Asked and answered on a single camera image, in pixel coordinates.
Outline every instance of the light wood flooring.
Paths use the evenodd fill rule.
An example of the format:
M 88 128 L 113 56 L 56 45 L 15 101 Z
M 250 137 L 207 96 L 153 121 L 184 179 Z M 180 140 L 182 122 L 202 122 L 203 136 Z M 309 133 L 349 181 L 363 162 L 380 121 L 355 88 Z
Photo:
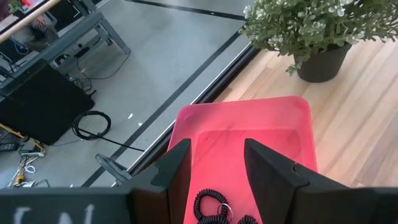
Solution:
M 353 46 L 338 76 L 321 84 L 289 76 L 292 62 L 260 52 L 217 101 L 302 96 L 321 174 L 351 187 L 398 186 L 398 42 Z

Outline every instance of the gray floor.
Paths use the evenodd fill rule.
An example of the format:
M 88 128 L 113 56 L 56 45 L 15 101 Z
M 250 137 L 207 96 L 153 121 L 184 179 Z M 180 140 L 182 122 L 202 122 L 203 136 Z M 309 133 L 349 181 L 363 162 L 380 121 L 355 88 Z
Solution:
M 167 3 L 240 15 L 248 2 L 169 0 Z M 120 0 L 111 0 L 101 11 L 132 51 L 117 74 L 93 81 L 97 89 L 93 110 L 111 117 L 112 128 L 106 137 L 118 142 L 125 142 L 145 125 L 148 118 L 244 24 L 234 19 Z M 173 122 L 178 110 L 190 104 L 248 43 L 247 38 L 239 36 L 164 108 L 132 146 L 147 149 Z M 107 77 L 125 58 L 116 45 L 103 45 L 96 55 L 81 61 L 80 67 L 89 77 Z M 77 71 L 72 74 L 81 76 Z M 100 118 L 81 122 L 81 128 L 93 132 L 104 126 Z M 69 131 L 56 144 L 75 140 L 77 137 Z M 34 162 L 37 172 L 26 174 L 26 177 L 47 179 L 54 187 L 80 186 L 100 167 L 94 156 L 97 153 L 110 156 L 118 148 L 103 140 L 50 146 L 46 157 Z M 117 161 L 129 167 L 140 155 L 128 149 Z M 0 185 L 5 185 L 14 175 L 17 159 L 16 152 L 0 154 Z M 110 186 L 113 182 L 114 178 L 104 173 L 92 186 Z

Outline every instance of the green leaves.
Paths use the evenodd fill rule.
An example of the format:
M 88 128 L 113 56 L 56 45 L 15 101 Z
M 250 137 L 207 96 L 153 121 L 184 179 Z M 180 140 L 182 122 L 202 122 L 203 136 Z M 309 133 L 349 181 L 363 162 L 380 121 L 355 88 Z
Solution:
M 398 0 L 255 0 L 245 7 L 248 20 L 241 30 L 254 46 L 296 56 L 300 68 L 311 54 L 374 37 L 395 41 Z

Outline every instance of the pink tray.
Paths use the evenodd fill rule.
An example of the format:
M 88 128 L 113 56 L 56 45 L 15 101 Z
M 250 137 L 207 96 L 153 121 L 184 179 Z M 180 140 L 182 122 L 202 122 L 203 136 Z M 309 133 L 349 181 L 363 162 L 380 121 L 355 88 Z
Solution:
M 222 193 L 233 210 L 231 223 L 252 215 L 261 223 L 244 165 L 244 140 L 253 138 L 288 158 L 317 171 L 308 103 L 288 96 L 262 100 L 209 103 L 184 107 L 178 114 L 169 149 L 192 140 L 192 173 L 184 223 L 197 223 L 196 194 Z M 216 215 L 218 202 L 204 198 L 204 215 Z

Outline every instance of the black floor stripe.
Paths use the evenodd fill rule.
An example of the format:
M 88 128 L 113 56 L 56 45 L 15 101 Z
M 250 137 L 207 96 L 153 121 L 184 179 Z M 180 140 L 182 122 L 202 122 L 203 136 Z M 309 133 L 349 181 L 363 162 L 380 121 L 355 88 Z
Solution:
M 135 131 L 123 144 L 130 146 L 180 95 L 188 88 L 193 81 L 195 81 L 199 75 L 216 60 L 216 58 L 223 53 L 237 38 L 239 33 L 235 32 L 219 49 L 216 50 L 200 67 Z M 112 160 L 116 160 L 124 151 L 128 149 L 121 146 L 116 152 L 110 157 Z M 94 174 L 92 174 L 82 187 L 91 186 L 101 174 L 105 171 L 104 168 L 100 167 Z
M 151 6 L 166 7 L 166 8 L 169 8 L 169 9 L 176 9 L 176 10 L 187 11 L 187 12 L 206 14 L 206 15 L 211 15 L 211 16 L 218 16 L 218 17 L 223 17 L 223 18 L 228 18 L 228 19 L 236 19 L 236 20 L 239 20 L 239 21 L 245 21 L 244 16 L 239 16 L 239 15 L 230 14 L 230 13 L 213 12 L 213 11 L 204 10 L 204 9 L 195 9 L 195 8 L 184 7 L 184 6 L 174 6 L 174 5 L 170 5 L 170 4 L 143 1 L 143 0 L 127 0 L 127 1 L 132 1 L 132 2 L 141 3 L 141 4 L 148 4 L 148 5 L 151 5 Z

